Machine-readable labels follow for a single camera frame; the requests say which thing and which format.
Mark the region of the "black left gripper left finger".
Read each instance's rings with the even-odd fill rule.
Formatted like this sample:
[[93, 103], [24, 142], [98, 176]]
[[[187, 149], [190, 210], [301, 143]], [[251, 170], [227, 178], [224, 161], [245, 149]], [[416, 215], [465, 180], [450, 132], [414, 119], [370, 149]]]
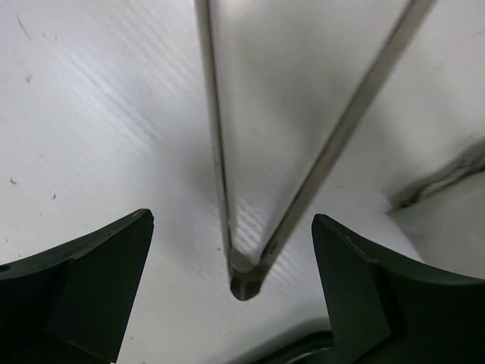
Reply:
[[82, 237], [1, 265], [3, 363], [115, 363], [154, 217], [138, 209]]

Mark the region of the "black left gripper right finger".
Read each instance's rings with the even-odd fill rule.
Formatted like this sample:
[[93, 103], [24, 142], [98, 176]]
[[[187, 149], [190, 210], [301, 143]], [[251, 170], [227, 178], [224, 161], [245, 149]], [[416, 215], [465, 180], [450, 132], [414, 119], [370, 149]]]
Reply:
[[413, 260], [326, 215], [311, 235], [341, 363], [482, 363], [484, 282]]

